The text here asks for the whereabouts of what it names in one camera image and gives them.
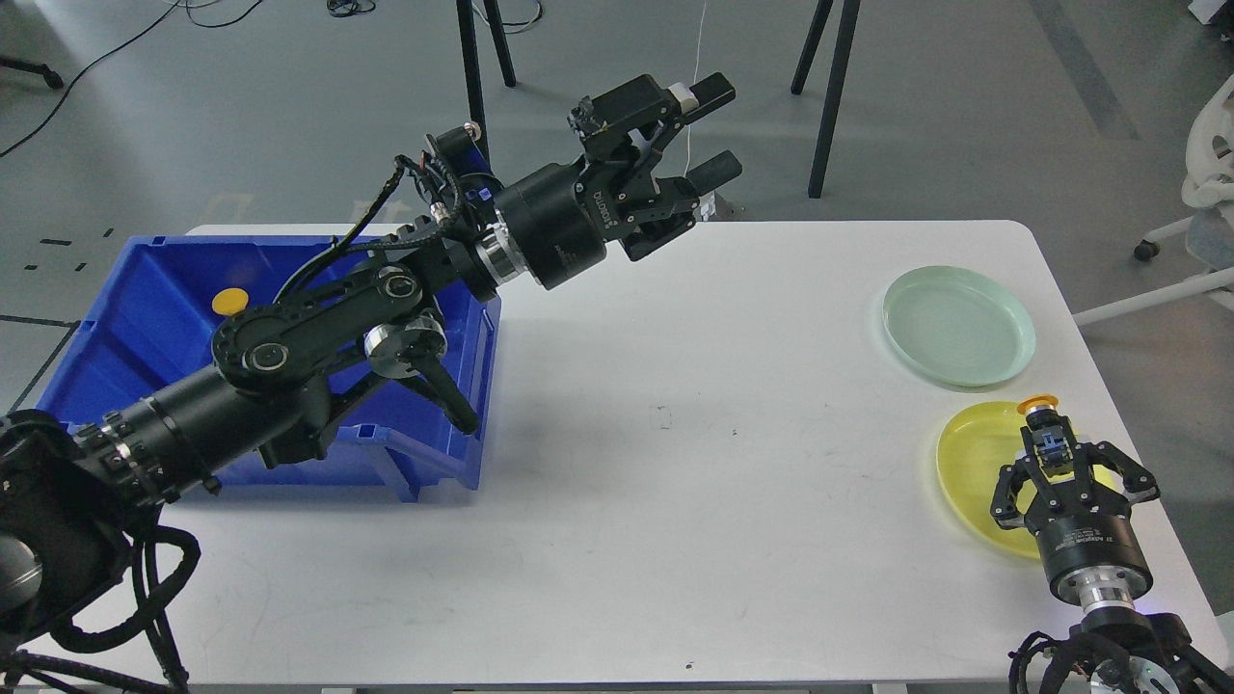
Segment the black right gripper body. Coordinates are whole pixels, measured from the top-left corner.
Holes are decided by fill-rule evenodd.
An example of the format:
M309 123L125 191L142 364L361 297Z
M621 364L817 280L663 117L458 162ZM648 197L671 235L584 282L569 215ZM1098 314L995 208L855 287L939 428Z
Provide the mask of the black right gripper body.
M1153 574L1130 524L1130 503L1101 474L1080 491L1075 477L1046 480L1053 500L1033 499L1024 527L1037 545L1049 592L1080 609L1133 609Z

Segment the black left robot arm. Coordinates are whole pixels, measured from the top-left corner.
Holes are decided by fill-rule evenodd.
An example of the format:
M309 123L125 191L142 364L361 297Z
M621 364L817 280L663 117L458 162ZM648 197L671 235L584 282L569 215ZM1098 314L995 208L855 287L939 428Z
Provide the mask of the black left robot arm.
M5 414L2 690L28 675L60 692L74 678L186 692L167 608L201 550L160 510L196 487L218 491L217 470L251 451L269 468L322 461L343 417L389 382L475 432L480 416L443 366L438 293L462 282L489 303L523 273L552 289L610 242L639 261L689 232L739 161L722 152L680 177L654 167L733 100L721 73L670 86L636 77L570 111L578 161L510 185L481 152L481 123L428 136L273 303L230 312L209 366L74 433L39 410Z

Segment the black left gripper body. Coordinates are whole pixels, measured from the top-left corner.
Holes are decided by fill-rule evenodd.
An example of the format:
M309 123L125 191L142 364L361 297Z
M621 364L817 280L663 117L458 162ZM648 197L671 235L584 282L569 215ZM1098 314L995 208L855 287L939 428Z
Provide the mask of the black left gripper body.
M478 203L478 288L494 293L528 273L542 288L573 280L618 243L636 262L696 224L705 198L691 177L653 177L661 141L624 135L605 152L585 144L569 164L547 164Z

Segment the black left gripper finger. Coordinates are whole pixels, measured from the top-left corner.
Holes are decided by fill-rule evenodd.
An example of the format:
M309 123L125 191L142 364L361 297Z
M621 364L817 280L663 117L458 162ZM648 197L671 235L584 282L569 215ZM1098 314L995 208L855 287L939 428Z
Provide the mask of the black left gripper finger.
M723 149L682 175L663 177L659 180L656 201L665 203L670 209L695 209L701 198L735 180L740 173L743 173L740 161L731 149Z
M680 131L735 96L735 85L723 73L668 88L642 74L608 93L582 98L568 123L578 135L586 164L613 165L621 174L648 174Z

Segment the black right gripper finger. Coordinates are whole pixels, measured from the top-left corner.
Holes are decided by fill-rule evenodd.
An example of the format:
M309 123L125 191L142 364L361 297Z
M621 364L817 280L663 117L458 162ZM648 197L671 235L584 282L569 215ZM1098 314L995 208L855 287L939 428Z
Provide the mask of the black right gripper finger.
M1097 468L1116 474L1122 491L1098 483L1093 473ZM1161 496L1150 470L1107 440L1075 445L1075 494L1081 508L1132 508Z
M1040 503L1032 501L1030 510L1022 511L1018 505L1024 485L1037 493L1037 499L1046 501L1046 478L1035 456L1021 453L1009 466L1001 466L1000 479L993 488L990 503L990 515L1001 530L1027 529L1041 531L1046 527L1046 509Z

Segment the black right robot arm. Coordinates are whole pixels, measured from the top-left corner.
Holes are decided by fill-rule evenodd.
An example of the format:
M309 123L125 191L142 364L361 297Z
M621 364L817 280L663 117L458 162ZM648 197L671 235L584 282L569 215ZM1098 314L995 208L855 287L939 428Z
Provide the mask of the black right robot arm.
M1062 638L1028 635L1009 654L1009 692L1028 692L1030 663L1048 654L1043 693L1061 692L1070 675L1095 693L1229 693L1232 675L1195 648L1178 615L1137 610L1153 575L1130 510L1160 495L1150 470L1104 440L1024 432L1023 443L1000 470L991 517L1030 533L1049 592L1083 617Z

